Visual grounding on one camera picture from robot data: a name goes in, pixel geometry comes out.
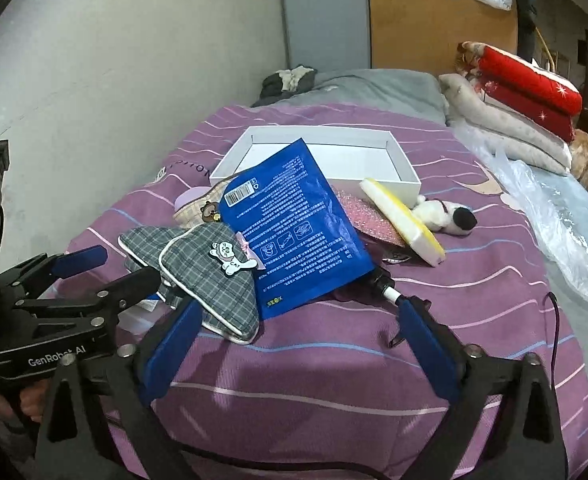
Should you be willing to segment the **left hand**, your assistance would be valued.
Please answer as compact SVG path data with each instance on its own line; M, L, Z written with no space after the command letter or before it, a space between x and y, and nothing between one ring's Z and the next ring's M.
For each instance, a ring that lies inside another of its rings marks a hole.
M49 386L50 380L43 379L25 388L20 393L20 409L22 413L33 422L38 422L38 424L42 421ZM0 416L10 420L14 415L13 408L0 394Z

